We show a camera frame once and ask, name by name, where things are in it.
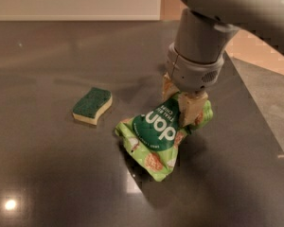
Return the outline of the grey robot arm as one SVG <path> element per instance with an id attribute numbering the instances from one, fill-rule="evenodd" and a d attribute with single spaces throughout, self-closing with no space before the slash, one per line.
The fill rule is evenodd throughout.
<path id="1" fill-rule="evenodd" d="M 173 83 L 164 97 L 181 91 L 182 127 L 202 111 L 207 94 L 224 64 L 229 41 L 244 29 L 284 56 L 284 0 L 181 0 L 182 12 L 174 43 L 169 46 L 167 77 Z"/>

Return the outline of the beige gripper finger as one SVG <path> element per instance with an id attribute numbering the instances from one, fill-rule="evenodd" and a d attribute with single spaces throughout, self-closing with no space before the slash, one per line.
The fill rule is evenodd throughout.
<path id="1" fill-rule="evenodd" d="M 196 123 L 207 99 L 208 94 L 206 92 L 198 94 L 181 93 L 178 95 L 180 110 L 179 124 L 181 127 Z"/>
<path id="2" fill-rule="evenodd" d="M 164 101 L 179 92 L 179 89 L 173 84 L 169 74 L 163 76 L 162 98 Z"/>

